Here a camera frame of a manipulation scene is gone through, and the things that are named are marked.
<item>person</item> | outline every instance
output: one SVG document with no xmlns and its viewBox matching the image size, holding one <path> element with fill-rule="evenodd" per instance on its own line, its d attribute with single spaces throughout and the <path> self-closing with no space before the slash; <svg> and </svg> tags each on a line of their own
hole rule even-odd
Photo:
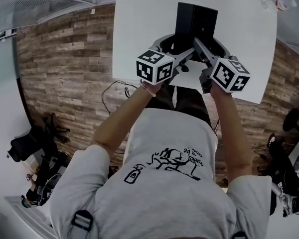
<svg viewBox="0 0 299 239">
<path fill-rule="evenodd" d="M 96 129 L 94 145 L 76 151 L 50 200 L 59 238 L 266 237 L 271 177 L 252 175 L 251 147 L 232 96 L 213 83 L 225 193 L 214 182 L 217 136 L 203 98 L 177 87 L 174 108 L 174 90 L 143 83 Z M 129 131 L 124 164 L 107 180 L 110 158 Z M 91 214 L 83 237 L 73 225 L 80 210 Z"/>
<path fill-rule="evenodd" d="M 45 154 L 44 158 L 42 159 L 40 170 L 37 174 L 36 181 L 32 178 L 30 174 L 27 175 L 27 178 L 31 182 L 31 188 L 26 193 L 26 198 L 22 196 L 21 203 L 24 207 L 36 207 L 39 204 L 40 195 L 38 195 L 38 187 L 45 186 L 47 180 L 52 178 L 55 174 L 58 173 L 59 169 L 61 168 L 62 164 L 67 158 L 67 154 L 63 152 L 58 152 L 58 159 L 55 164 L 50 168 L 50 160 L 52 155 Z"/>
<path fill-rule="evenodd" d="M 295 169 L 283 147 L 283 140 L 277 140 L 275 135 L 272 134 L 268 140 L 268 150 L 272 157 L 271 166 L 267 173 L 273 178 L 275 184 L 282 184 L 282 190 L 284 194 L 295 197 L 293 199 L 293 213 L 299 213 L 299 177 L 295 172 Z M 272 203 L 271 213 L 275 211 L 277 198 L 272 192 Z M 283 216 L 286 217 L 287 213 L 284 210 Z"/>
</svg>

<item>desk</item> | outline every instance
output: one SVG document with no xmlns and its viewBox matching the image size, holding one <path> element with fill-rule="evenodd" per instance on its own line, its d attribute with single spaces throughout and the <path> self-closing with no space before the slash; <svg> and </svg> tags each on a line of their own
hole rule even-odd
<svg viewBox="0 0 299 239">
<path fill-rule="evenodd" d="M 260 103 L 269 78 L 277 32 L 277 10 L 270 0 L 116 0 L 113 77 L 138 80 L 136 58 L 155 40 L 175 32 L 178 2 L 218 10 L 214 37 L 238 57 L 252 74 L 241 93 L 233 96 Z M 201 90 L 204 64 L 187 63 L 172 85 Z"/>
</svg>

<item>hand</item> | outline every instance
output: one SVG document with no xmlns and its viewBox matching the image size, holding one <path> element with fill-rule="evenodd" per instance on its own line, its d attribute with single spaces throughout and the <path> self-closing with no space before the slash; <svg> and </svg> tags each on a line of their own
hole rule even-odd
<svg viewBox="0 0 299 239">
<path fill-rule="evenodd" d="M 160 90 L 160 88 L 163 84 L 163 82 L 161 82 L 161 83 L 158 83 L 157 85 L 152 85 L 145 81 L 143 83 L 144 83 L 145 87 L 147 87 L 148 90 L 152 91 L 154 94 L 156 94 Z"/>
<path fill-rule="evenodd" d="M 31 179 L 32 179 L 32 175 L 28 173 L 28 174 L 26 175 L 26 180 L 29 181 L 29 180 L 31 180 Z"/>
<path fill-rule="evenodd" d="M 219 99 L 221 97 L 231 97 L 230 93 L 225 92 L 217 83 L 215 83 L 214 81 L 212 81 L 212 87 L 210 90 L 210 95 L 212 96 L 212 98 L 215 99 Z"/>
</svg>

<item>backpack strap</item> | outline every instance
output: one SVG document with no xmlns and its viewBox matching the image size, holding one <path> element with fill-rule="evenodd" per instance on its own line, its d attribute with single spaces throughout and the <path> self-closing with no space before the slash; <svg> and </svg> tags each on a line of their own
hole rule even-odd
<svg viewBox="0 0 299 239">
<path fill-rule="evenodd" d="M 86 238 L 93 224 L 93 216 L 86 210 L 79 210 L 74 214 L 72 220 L 73 229 L 70 239 Z"/>
<path fill-rule="evenodd" d="M 245 232 L 239 231 L 235 233 L 232 239 L 248 239 Z"/>
</svg>

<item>bracelet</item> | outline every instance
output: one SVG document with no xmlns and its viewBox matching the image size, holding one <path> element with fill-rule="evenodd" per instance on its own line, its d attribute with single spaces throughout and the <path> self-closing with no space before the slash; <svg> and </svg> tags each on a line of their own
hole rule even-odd
<svg viewBox="0 0 299 239">
<path fill-rule="evenodd" d="M 156 97 L 156 94 L 155 93 L 153 93 L 151 90 L 149 90 L 146 86 L 145 86 L 145 84 L 142 82 L 141 83 L 141 87 L 143 88 L 143 89 L 145 89 L 152 97 Z"/>
</svg>

